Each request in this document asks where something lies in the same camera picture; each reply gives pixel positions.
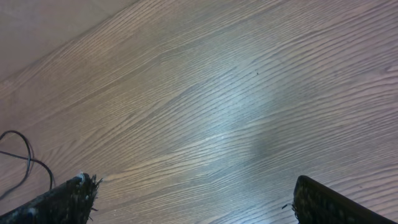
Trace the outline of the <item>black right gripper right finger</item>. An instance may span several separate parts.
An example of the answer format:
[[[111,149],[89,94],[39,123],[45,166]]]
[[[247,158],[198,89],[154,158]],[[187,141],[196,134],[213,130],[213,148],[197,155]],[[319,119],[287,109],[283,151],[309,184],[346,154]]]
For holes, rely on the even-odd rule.
[[[299,224],[395,224],[312,178],[297,178],[290,207]]]

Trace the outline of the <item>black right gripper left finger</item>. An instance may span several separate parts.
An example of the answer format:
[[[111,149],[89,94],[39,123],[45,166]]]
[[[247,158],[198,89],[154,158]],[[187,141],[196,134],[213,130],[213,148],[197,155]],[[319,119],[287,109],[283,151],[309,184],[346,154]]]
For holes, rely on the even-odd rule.
[[[80,173],[1,215],[1,224],[86,224],[100,183],[95,175]]]

